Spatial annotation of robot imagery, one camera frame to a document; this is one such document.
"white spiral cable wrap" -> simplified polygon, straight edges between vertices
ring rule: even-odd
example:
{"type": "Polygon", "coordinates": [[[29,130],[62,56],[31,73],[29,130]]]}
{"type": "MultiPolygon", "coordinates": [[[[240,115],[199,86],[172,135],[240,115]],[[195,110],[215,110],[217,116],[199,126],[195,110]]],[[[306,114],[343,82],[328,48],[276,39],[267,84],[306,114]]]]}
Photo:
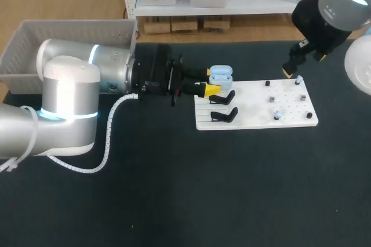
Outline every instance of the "white spiral cable wrap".
{"type": "Polygon", "coordinates": [[[28,143],[28,147],[24,154],[20,158],[11,158],[8,161],[6,161],[4,164],[0,166],[0,172],[5,170],[7,168],[8,172],[11,172],[13,169],[16,169],[18,167],[18,164],[25,160],[27,156],[31,153],[32,149],[35,146],[36,138],[37,138],[37,129],[38,129],[38,122],[39,119],[37,117],[36,111],[29,106],[22,106],[21,109],[28,109],[31,112],[32,120],[33,120],[33,131],[30,138],[30,142],[28,143]]]}
{"type": "Polygon", "coordinates": [[[54,156],[48,156],[48,157],[52,161],[54,161],[55,163],[58,163],[59,165],[65,167],[67,169],[74,170],[75,172],[79,172],[79,173],[96,173],[96,172],[102,170],[104,165],[106,164],[106,162],[108,160],[108,155],[110,153],[111,126],[112,126],[112,120],[114,118],[115,111],[118,108],[118,106],[120,106],[120,104],[122,102],[124,102],[125,100],[129,100],[129,99],[138,99],[138,95],[135,94],[135,93],[132,93],[131,95],[124,95],[120,99],[118,99],[116,101],[116,103],[111,108],[110,114],[108,116],[108,121],[107,121],[106,148],[104,150],[103,160],[98,167],[96,167],[94,169],[82,169],[82,168],[78,168],[78,167],[72,166],[70,164],[67,164],[67,163],[63,162],[62,160],[60,160],[60,159],[58,159],[54,156]]]}

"dark gray table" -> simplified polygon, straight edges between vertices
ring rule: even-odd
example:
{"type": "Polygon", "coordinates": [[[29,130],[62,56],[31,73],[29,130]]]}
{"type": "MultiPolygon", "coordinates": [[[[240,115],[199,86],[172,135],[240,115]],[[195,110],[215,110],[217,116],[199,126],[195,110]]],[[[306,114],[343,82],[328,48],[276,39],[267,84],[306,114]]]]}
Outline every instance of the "dark gray table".
{"type": "MultiPolygon", "coordinates": [[[[293,42],[179,44],[190,66],[229,64],[234,80],[283,78],[293,42]]],[[[369,246],[371,97],[344,71],[350,43],[300,68],[314,128],[200,132],[193,98],[123,104],[106,167],[83,175],[43,157],[0,174],[0,246],[369,246]]],[[[155,45],[137,45],[149,58],[155,45]]],[[[99,164],[116,96],[102,96],[99,164]]],[[[40,108],[41,98],[8,98],[40,108]]]]}

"white board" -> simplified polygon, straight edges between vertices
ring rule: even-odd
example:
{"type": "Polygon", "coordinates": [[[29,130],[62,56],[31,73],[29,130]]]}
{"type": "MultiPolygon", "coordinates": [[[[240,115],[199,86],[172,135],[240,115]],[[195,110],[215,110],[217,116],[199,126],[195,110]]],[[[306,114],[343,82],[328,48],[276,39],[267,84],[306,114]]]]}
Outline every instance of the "white board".
{"type": "MultiPolygon", "coordinates": [[[[264,81],[233,82],[231,90],[235,90],[232,102],[225,106],[211,104],[209,99],[195,96],[195,116],[198,130],[240,130],[263,128],[290,128],[316,126],[318,118],[314,111],[304,81],[295,85],[295,79],[270,80],[270,86],[264,81]],[[238,107],[238,114],[231,123],[212,121],[210,112],[216,111],[229,114],[238,107]],[[274,119],[274,113],[281,111],[283,116],[274,119]]],[[[228,92],[219,96],[226,97],[228,92]]]]}

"metal shelf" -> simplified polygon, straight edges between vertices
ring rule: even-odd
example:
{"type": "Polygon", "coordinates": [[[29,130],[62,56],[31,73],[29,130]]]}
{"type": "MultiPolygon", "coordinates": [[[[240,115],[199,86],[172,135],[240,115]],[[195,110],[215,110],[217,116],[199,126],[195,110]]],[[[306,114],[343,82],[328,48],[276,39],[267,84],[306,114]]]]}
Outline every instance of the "metal shelf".
{"type": "Polygon", "coordinates": [[[225,8],[194,8],[190,0],[178,0],[173,6],[144,6],[134,0],[134,16],[190,16],[292,13],[300,0],[228,0],[225,8]]]}

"gray plastic bin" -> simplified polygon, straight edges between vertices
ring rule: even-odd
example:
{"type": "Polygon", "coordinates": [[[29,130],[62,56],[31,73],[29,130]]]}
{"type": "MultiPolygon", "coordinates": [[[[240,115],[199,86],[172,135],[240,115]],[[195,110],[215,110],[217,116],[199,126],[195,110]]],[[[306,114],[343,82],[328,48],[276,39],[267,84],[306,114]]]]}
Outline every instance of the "gray plastic bin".
{"type": "Polygon", "coordinates": [[[136,20],[33,20],[23,21],[0,59],[0,82],[14,94],[41,94],[36,56],[49,38],[81,41],[130,49],[134,54],[136,20]]]}

